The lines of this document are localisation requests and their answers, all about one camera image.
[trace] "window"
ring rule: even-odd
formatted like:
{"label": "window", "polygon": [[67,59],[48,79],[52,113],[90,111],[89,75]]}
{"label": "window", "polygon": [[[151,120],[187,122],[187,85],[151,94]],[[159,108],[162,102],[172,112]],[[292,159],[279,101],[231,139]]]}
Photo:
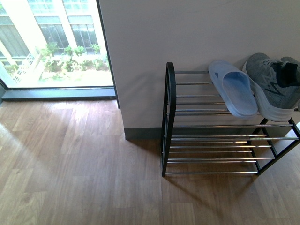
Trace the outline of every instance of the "window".
{"label": "window", "polygon": [[67,15],[84,14],[89,10],[88,0],[63,0]]}
{"label": "window", "polygon": [[0,17],[0,40],[13,58],[26,58],[29,50],[8,16]]}
{"label": "window", "polygon": [[2,63],[3,63],[4,66],[10,66],[10,63],[7,62],[7,61],[3,61]]}
{"label": "window", "polygon": [[0,15],[7,15],[7,13],[1,3],[0,3]]}
{"label": "window", "polygon": [[46,39],[46,42],[55,42],[59,48],[58,54],[62,54],[64,48],[68,47],[69,42],[67,40],[64,29],[61,25],[58,16],[36,16],[36,21]]}
{"label": "window", "polygon": [[55,13],[53,0],[28,0],[33,14],[52,14]]}
{"label": "window", "polygon": [[76,44],[86,49],[87,54],[94,51],[90,45],[98,44],[91,16],[68,16]]}

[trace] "rack shelf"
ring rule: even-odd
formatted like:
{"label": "rack shelf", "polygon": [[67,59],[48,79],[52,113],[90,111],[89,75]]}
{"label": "rack shelf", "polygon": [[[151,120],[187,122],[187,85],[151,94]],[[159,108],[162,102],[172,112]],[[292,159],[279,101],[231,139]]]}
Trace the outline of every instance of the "rack shelf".
{"label": "rack shelf", "polygon": [[[216,173],[260,175],[299,144],[300,131],[292,118],[287,123],[275,124],[267,124],[269,121],[265,118],[259,124],[251,125],[205,125],[194,122],[176,124],[178,117],[231,115],[219,94],[205,91],[201,95],[177,94],[178,87],[211,86],[213,89],[214,86],[211,81],[198,79],[196,82],[176,82],[176,74],[207,75],[208,72],[175,71],[172,62],[166,64],[161,134],[162,176]],[[292,129],[295,135],[273,135],[276,129]],[[282,141],[287,142],[287,146],[278,150],[276,143]]]}

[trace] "gray sneaker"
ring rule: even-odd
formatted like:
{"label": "gray sneaker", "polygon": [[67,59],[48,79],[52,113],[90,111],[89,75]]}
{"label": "gray sneaker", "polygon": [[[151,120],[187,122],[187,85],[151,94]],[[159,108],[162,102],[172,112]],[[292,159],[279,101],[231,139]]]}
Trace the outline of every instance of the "gray sneaker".
{"label": "gray sneaker", "polygon": [[[290,62],[290,63],[294,63],[297,64],[297,73],[296,73],[296,79],[297,81],[300,81],[300,62],[297,61],[296,59],[293,59],[291,57],[282,57],[281,61],[283,62]],[[300,112],[300,101],[298,101],[298,111]]]}
{"label": "gray sneaker", "polygon": [[266,54],[252,55],[243,67],[250,78],[261,115],[277,122],[288,121],[300,99],[297,64],[271,60]]}

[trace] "building facade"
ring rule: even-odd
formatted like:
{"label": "building facade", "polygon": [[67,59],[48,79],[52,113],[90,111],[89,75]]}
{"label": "building facade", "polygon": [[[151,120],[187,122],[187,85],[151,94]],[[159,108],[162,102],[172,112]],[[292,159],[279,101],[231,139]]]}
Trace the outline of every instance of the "building facade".
{"label": "building facade", "polygon": [[68,46],[82,46],[93,54],[99,45],[106,54],[95,0],[0,0],[0,62],[21,65],[35,58],[47,44],[56,54]]}

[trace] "light blue slide sandal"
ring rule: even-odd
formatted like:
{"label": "light blue slide sandal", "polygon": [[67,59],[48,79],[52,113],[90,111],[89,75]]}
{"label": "light blue slide sandal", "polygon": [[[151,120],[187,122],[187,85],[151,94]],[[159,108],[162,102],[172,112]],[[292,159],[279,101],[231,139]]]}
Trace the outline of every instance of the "light blue slide sandal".
{"label": "light blue slide sandal", "polygon": [[241,119],[251,119],[257,115],[248,75],[223,60],[213,61],[209,65],[209,74],[232,115]]}

